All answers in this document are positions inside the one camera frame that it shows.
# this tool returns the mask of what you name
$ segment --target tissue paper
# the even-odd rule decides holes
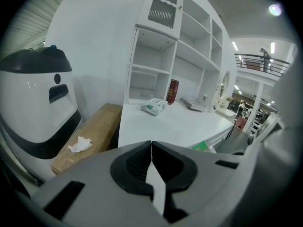
[[[84,137],[78,136],[78,142],[73,146],[68,146],[67,148],[71,150],[72,153],[78,153],[84,151],[92,146],[90,139],[85,139]]]

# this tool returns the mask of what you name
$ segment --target balcony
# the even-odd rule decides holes
[[[235,54],[237,67],[247,70],[262,71],[276,77],[281,77],[290,64],[286,61],[275,58],[252,54]]]

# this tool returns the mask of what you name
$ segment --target cardboard box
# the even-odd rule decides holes
[[[63,146],[52,163],[52,171],[55,174],[59,174],[83,158],[106,151],[120,123],[121,114],[122,106],[113,104],[103,105]],[[85,151],[72,153],[67,146],[76,144],[78,136],[91,139],[92,146]]]
[[[172,79],[170,82],[169,92],[167,93],[167,99],[166,99],[168,104],[174,103],[178,91],[178,86],[179,86],[179,82],[177,80]]]

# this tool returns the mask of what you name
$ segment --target ceiling light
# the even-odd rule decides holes
[[[232,44],[233,44],[233,47],[235,47],[235,50],[238,51],[238,47],[237,47],[236,43],[232,42]]]
[[[270,53],[274,54],[275,53],[275,42],[270,43],[271,49]]]
[[[274,16],[279,16],[282,13],[282,10],[279,5],[272,4],[269,6],[269,12]]]

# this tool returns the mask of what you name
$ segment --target white cabinet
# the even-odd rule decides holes
[[[179,39],[183,0],[144,0],[136,24]]]
[[[176,79],[176,99],[184,97],[211,108],[222,50],[222,29],[192,0],[144,0],[137,20],[125,103],[166,99],[170,81]]]

